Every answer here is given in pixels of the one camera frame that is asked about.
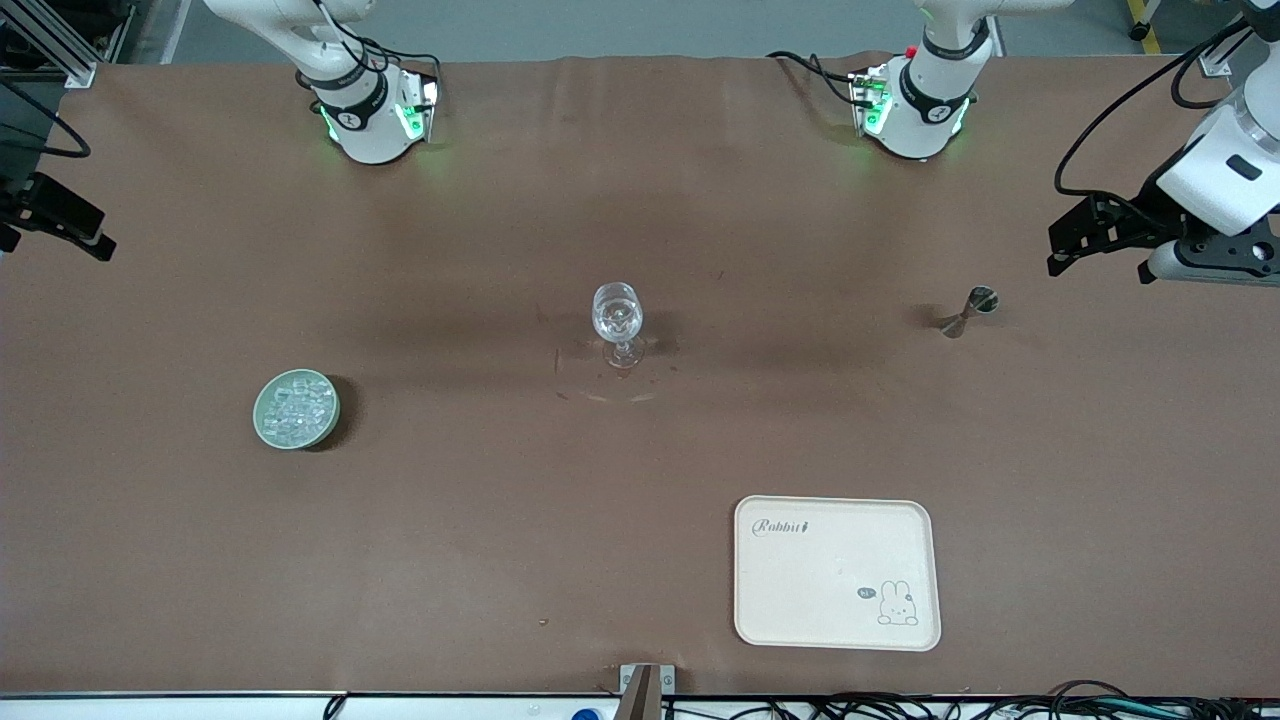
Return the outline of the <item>clear stemmed wine glass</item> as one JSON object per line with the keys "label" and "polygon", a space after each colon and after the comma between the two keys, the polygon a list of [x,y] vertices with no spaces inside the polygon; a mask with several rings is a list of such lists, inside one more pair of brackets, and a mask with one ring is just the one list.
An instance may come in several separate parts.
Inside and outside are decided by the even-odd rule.
{"label": "clear stemmed wine glass", "polygon": [[644,322],[637,292],[625,282],[600,286],[591,301],[591,323],[605,343],[605,360],[620,370],[635,368],[643,359],[637,343]]}

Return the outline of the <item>cream rabbit print tray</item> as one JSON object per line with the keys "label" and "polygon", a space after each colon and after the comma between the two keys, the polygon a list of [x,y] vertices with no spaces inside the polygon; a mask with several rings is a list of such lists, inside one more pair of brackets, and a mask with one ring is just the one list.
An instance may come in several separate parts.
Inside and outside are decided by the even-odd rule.
{"label": "cream rabbit print tray", "polygon": [[754,646],[932,651],[942,621],[931,515],[906,500],[742,498],[733,626]]}

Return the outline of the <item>brown table cover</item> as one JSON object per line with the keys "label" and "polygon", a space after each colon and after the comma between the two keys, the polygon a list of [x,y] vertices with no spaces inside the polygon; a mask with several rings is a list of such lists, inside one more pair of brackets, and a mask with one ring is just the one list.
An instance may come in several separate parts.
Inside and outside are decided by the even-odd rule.
{"label": "brown table cover", "polygon": [[[108,68],[41,167],[113,260],[0,261],[0,692],[1280,696],[1280,290],[1044,269],[1157,65],[993,61],[916,163],[790,64],[458,64],[385,167],[285,67]],[[922,505],[940,643],[744,642],[754,495]]]}

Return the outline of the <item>steel double jigger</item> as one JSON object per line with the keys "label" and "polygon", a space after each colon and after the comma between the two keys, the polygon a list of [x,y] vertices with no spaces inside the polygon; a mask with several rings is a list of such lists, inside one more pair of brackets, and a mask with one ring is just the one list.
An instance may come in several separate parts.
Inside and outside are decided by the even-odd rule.
{"label": "steel double jigger", "polygon": [[978,284],[969,291],[963,310],[947,318],[940,325],[940,332],[950,340],[960,338],[973,318],[989,315],[998,309],[998,305],[996,291],[986,284]]}

